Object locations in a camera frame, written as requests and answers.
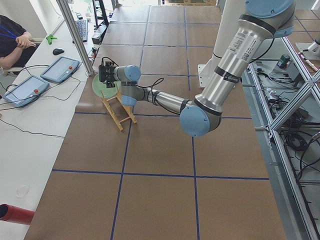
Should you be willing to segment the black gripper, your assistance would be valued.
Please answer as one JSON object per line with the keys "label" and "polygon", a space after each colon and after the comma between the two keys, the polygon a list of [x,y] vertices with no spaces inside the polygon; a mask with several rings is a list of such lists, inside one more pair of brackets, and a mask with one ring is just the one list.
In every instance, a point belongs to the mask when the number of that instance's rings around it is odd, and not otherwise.
{"label": "black gripper", "polygon": [[107,88],[115,88],[115,66],[113,64],[101,64],[98,67],[99,81],[106,85]]}

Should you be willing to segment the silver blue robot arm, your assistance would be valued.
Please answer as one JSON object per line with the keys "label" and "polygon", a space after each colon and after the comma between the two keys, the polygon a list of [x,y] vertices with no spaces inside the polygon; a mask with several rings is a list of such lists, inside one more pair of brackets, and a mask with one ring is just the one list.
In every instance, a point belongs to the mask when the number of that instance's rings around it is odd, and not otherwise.
{"label": "silver blue robot arm", "polygon": [[206,78],[203,91],[194,99],[184,99],[153,85],[140,86],[141,70],[136,65],[120,66],[103,57],[98,67],[99,81],[112,88],[120,83],[120,100],[125,106],[146,101],[179,115],[182,129],[192,137],[201,137],[221,123],[223,104],[240,82],[256,51],[267,39],[286,37],[293,32],[296,3],[293,0],[228,0],[223,8],[219,35],[233,34],[221,46],[223,56],[201,67]]}

